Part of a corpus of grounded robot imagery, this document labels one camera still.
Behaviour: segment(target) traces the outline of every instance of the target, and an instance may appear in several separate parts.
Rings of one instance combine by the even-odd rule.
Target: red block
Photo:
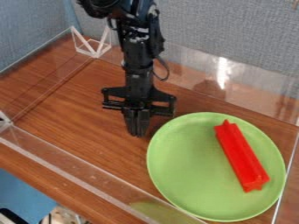
[[[249,193],[256,189],[262,190],[262,186],[270,180],[270,177],[240,130],[240,126],[226,120],[221,126],[214,128],[245,192]]]

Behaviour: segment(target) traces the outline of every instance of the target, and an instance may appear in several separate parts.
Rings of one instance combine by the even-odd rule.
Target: gray wall
[[[85,34],[106,21],[75,4]],[[178,45],[282,74],[299,74],[299,10],[288,0],[162,0],[163,35]]]
[[[0,0],[0,71],[77,23],[70,0]]]

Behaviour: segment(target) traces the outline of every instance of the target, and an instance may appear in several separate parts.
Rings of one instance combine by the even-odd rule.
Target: wooden table
[[[71,70],[70,62],[66,60],[69,56],[71,57],[71,49],[71,40],[63,38],[55,47],[39,52],[3,78],[0,95],[6,97],[2,98],[0,104],[9,115],[10,113],[17,115],[15,111],[21,109],[21,104],[26,104],[31,97],[41,93],[39,90],[51,85],[53,76],[57,79],[61,77],[59,73],[53,75],[57,71],[55,67],[66,64]],[[170,118],[154,117],[145,138],[130,136],[122,114],[102,108],[103,96],[99,93],[103,87],[123,86],[123,69],[102,59],[86,60],[85,57],[77,55],[71,63],[77,64],[78,62],[79,67],[85,61],[89,65],[63,82],[65,85],[57,86],[57,91],[49,93],[47,97],[35,103],[35,107],[29,108],[14,119],[15,125],[93,165],[102,167],[154,196],[165,199],[149,177],[146,151],[153,135]],[[177,95],[177,116],[192,112],[210,111],[230,114],[256,124],[274,140],[282,151],[285,162],[289,164],[298,135],[298,127],[289,123],[298,117],[298,113],[294,112],[296,100],[289,99],[293,107],[290,105],[286,107],[282,104],[282,99],[286,100],[285,97],[238,83],[230,83],[230,87],[232,89],[238,87],[240,92],[234,96],[232,96],[232,92],[228,96],[226,91],[218,88],[216,81],[205,79],[205,73],[175,64],[173,64],[173,78],[166,83],[157,82],[157,86],[165,92]],[[262,107],[264,114],[258,113],[261,102],[257,96],[261,95],[268,98]],[[248,102],[248,107],[258,112],[244,108],[242,103],[245,102]],[[285,122],[269,116],[280,115],[280,111],[285,111]],[[95,193],[82,185],[77,185],[10,147],[2,145],[0,151],[2,167],[94,223],[145,223],[133,214],[122,211],[118,206],[97,197]],[[298,185],[290,183],[289,188],[292,190],[289,189],[288,197],[293,199],[293,203],[286,206],[293,211],[297,209],[294,202],[299,202]],[[272,223],[276,208],[273,206],[257,218],[238,223]],[[294,213],[284,217],[285,223],[297,222],[298,217],[294,216]]]

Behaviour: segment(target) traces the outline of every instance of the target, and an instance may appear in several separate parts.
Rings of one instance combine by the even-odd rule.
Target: green plate
[[[262,191],[244,192],[216,137],[214,126],[237,123],[272,178]],[[242,221],[277,202],[286,183],[286,165],[268,135],[249,122],[217,113],[171,120],[154,135],[147,152],[154,184],[170,202],[212,221]]]

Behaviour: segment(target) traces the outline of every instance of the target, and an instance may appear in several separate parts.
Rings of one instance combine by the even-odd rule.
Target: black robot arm
[[[143,137],[151,116],[174,115],[175,97],[159,91],[154,84],[154,77],[158,76],[154,59],[159,59],[169,70],[159,56],[165,50],[159,10],[154,0],[81,0],[79,3],[94,18],[107,18],[125,53],[126,85],[102,90],[103,107],[122,110],[129,132]],[[123,101],[111,100],[110,96]],[[157,106],[157,102],[165,102],[167,106]]]

